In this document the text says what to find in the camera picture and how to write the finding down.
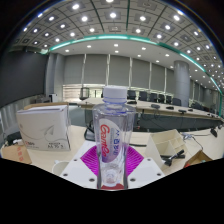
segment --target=conference room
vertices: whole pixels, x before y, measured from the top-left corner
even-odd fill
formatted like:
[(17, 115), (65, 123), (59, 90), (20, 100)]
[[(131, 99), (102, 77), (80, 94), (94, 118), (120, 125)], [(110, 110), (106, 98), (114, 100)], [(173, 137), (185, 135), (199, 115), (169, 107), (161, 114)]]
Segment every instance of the conference room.
[[(117, 86), (126, 89), (126, 105), (136, 111), (130, 146), (142, 159), (152, 158), (164, 176), (199, 152), (207, 158), (200, 161), (222, 158), (223, 62), (199, 24), (159, 0), (58, 1), (43, 11), (37, 7), (1, 62), (0, 146), (23, 139), (18, 111), (66, 105), (71, 151), (26, 145), (32, 164), (52, 173), (55, 160), (71, 161), (83, 144), (95, 143), (93, 107), (104, 103), (104, 88)], [(184, 149), (184, 158), (170, 166), (161, 165), (151, 150), (166, 141), (174, 154)]]

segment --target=box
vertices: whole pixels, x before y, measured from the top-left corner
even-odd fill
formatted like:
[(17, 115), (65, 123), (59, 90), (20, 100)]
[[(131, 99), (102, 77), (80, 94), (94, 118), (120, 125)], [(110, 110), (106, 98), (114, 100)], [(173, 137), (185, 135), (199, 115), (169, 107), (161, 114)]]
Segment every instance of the box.
[(33, 104), (17, 111), (16, 118), (25, 146), (43, 151), (69, 151), (68, 105)]
[(158, 133), (151, 133), (145, 150), (147, 157), (152, 157), (160, 169), (167, 168), (164, 165), (161, 155), (173, 156), (174, 154), (184, 150), (186, 155), (188, 149), (185, 145), (183, 137), (178, 133), (176, 129)]
[(206, 162), (212, 161), (210, 157), (208, 157), (202, 150), (200, 150), (185, 163), (184, 167), (186, 167), (188, 164), (200, 164), (202, 160), (205, 160)]

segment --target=cardboard box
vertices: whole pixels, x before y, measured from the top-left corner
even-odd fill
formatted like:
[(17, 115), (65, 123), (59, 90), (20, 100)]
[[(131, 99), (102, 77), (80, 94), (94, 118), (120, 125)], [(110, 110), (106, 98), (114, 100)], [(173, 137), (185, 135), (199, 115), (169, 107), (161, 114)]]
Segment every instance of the cardboard box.
[(202, 150), (200, 150), (185, 163), (184, 167), (186, 167), (188, 164), (200, 164), (202, 160), (205, 160), (206, 162), (212, 161), (211, 158), (209, 158)]
[(33, 104), (16, 113), (20, 133), (28, 149), (69, 151), (69, 111), (65, 103)]
[(31, 164), (29, 153), (25, 146), (12, 145), (2, 149), (2, 158), (15, 162)]

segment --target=pink object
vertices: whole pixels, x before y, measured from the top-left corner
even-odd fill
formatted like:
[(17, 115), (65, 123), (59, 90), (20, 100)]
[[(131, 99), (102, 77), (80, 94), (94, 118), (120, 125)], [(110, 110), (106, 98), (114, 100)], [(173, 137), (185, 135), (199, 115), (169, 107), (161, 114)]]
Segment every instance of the pink object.
[[(129, 146), (126, 158), (126, 175), (129, 176), (134, 169), (142, 162), (144, 157), (135, 149)], [(99, 160), (97, 156), (97, 147), (90, 148), (82, 157), (81, 160), (86, 166), (96, 175), (99, 173)]]

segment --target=bottled water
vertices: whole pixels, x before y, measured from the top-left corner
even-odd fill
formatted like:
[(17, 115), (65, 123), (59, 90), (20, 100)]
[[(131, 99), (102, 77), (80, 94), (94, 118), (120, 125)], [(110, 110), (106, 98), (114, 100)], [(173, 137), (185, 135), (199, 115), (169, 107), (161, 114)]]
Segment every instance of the bottled water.
[(104, 87), (104, 104), (93, 107), (93, 121), (103, 185), (120, 183), (133, 130), (135, 108), (125, 105), (127, 88)]

